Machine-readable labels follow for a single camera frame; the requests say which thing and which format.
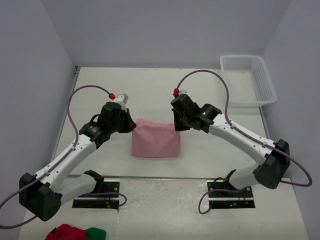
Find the pink t shirt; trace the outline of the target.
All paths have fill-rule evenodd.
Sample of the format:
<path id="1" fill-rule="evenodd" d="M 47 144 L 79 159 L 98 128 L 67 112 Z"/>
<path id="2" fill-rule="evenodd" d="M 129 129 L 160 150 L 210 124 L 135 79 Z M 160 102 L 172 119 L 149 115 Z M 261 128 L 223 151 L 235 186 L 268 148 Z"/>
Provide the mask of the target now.
<path id="1" fill-rule="evenodd" d="M 138 118 L 132 131 L 131 154 L 140 158 L 177 158 L 181 134 L 173 123 L 155 123 Z"/>

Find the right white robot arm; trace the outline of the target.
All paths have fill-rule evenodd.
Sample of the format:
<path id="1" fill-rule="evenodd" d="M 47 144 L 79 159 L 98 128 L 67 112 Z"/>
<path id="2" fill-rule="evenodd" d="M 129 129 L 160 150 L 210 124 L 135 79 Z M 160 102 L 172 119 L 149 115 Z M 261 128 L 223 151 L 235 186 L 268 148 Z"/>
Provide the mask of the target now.
<path id="1" fill-rule="evenodd" d="M 228 123 L 225 114 L 217 107 L 206 103 L 202 107 L 181 94 L 171 101 L 174 127 L 178 132 L 194 129 L 219 137 L 246 153 L 254 164 L 242 169 L 231 170 L 223 179 L 223 191 L 233 197 L 241 189 L 260 184 L 268 189 L 276 189 L 290 166 L 289 144 L 280 139 L 278 142 L 261 137 L 260 143 L 254 140 L 259 136 L 246 128 L 240 134 L 235 125 Z"/>

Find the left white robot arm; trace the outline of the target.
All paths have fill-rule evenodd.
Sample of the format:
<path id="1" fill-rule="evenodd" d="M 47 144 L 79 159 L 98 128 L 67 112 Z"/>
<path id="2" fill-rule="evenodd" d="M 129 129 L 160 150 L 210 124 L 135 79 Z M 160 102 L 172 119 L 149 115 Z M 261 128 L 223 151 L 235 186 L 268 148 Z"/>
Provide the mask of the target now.
<path id="1" fill-rule="evenodd" d="M 126 107 L 126 95 L 107 102 L 79 131 L 75 140 L 49 165 L 34 175 L 25 173 L 19 180 L 19 203 L 42 221 L 50 220 L 60 207 L 74 198 L 103 193 L 103 177 L 87 170 L 73 183 L 69 174 L 114 133 L 130 133 L 136 124 Z"/>

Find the white plastic basket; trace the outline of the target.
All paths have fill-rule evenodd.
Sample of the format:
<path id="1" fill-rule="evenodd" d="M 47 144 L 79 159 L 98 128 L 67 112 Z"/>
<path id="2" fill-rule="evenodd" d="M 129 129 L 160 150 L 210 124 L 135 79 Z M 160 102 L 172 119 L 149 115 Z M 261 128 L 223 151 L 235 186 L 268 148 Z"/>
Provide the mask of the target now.
<path id="1" fill-rule="evenodd" d="M 258 55 L 223 55 L 220 57 L 223 79 L 229 91 L 229 105 L 234 108 L 259 108 L 277 101 L 269 71 Z"/>

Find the green folded t shirt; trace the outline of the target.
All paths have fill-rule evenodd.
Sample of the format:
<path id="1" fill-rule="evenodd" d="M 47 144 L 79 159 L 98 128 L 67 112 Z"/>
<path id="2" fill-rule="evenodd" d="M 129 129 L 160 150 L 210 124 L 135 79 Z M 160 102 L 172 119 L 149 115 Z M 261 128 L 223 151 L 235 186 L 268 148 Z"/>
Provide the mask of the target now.
<path id="1" fill-rule="evenodd" d="M 106 240 L 107 232 L 103 229 L 90 227 L 85 230 L 87 240 Z"/>

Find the red folded t shirt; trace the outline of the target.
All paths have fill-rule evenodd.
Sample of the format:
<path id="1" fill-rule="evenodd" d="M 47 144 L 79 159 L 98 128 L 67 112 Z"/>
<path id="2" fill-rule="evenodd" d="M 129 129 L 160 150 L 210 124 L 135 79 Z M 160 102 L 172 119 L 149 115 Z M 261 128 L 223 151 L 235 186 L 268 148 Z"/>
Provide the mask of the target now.
<path id="1" fill-rule="evenodd" d="M 50 231 L 45 240 L 87 240 L 87 235 L 82 229 L 62 224 Z"/>

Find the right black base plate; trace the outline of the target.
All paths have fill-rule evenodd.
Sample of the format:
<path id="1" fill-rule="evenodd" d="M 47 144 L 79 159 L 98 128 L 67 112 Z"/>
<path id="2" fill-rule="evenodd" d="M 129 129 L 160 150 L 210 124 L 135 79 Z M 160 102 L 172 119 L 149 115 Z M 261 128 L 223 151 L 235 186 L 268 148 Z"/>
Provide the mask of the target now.
<path id="1" fill-rule="evenodd" d="M 255 201 L 252 187 L 241 193 L 213 192 L 208 195 L 209 207 L 215 209 L 254 209 Z"/>

